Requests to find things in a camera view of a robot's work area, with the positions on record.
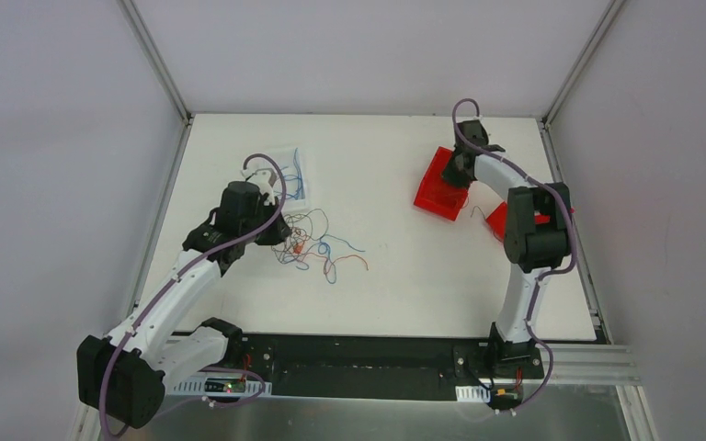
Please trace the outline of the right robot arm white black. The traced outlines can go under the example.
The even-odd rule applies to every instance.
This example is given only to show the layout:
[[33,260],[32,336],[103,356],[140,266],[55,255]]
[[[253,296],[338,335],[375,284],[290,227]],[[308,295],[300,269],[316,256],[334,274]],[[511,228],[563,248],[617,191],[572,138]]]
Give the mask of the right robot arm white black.
[[451,159],[442,171],[449,185],[469,188],[483,183],[506,201],[503,244],[511,263],[501,312],[492,323],[483,362],[505,377],[539,356],[532,329],[549,277],[574,253],[570,234],[568,187],[541,184],[491,144],[478,119],[454,124]]

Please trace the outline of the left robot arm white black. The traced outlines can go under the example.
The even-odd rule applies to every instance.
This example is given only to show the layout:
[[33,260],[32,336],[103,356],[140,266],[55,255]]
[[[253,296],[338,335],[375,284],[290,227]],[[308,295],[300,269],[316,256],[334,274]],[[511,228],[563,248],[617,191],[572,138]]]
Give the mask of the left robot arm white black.
[[240,404],[265,392],[259,375],[238,368],[244,358],[244,348],[236,341],[242,334],[238,326],[209,318],[180,342],[170,344],[167,339],[250,243],[273,246],[288,238],[290,229],[281,214],[284,202],[284,196],[275,196],[270,180],[250,177],[230,183],[219,206],[189,232],[151,299],[104,336],[89,335],[78,346],[79,399],[98,410],[104,436],[116,439],[124,434],[111,430],[112,419],[124,429],[145,426],[158,414],[165,395],[200,371],[254,379],[256,392]]

